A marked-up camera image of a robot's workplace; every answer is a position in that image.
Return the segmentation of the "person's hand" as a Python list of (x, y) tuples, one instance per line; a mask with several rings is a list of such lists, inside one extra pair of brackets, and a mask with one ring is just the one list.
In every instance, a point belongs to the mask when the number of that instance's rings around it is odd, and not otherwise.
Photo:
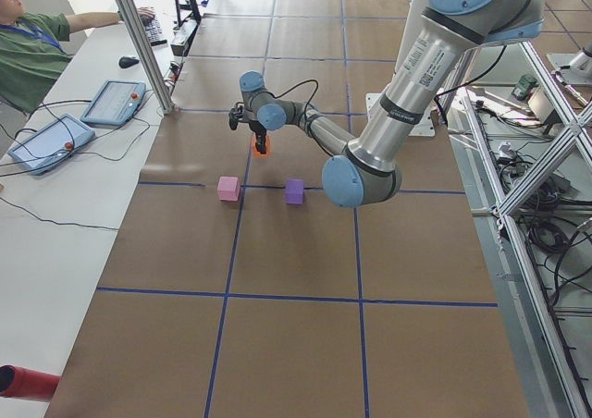
[(151, 7), (138, 7), (137, 12), (142, 21), (151, 21), (155, 17), (155, 12)]

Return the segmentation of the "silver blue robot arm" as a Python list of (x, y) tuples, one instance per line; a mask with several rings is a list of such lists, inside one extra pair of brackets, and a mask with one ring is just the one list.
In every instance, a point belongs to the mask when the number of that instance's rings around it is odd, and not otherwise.
[(390, 199), (401, 186), (397, 151), (422, 119), (463, 54), (480, 46), (534, 39), (542, 30), (545, 0), (426, 0), (419, 32), (391, 82), (354, 137), (309, 103), (281, 100), (262, 75), (240, 77), (242, 100), (229, 111), (231, 129), (248, 124), (255, 148), (266, 151), (266, 134), (296, 126), (329, 156), (322, 170), (328, 199), (358, 207)]

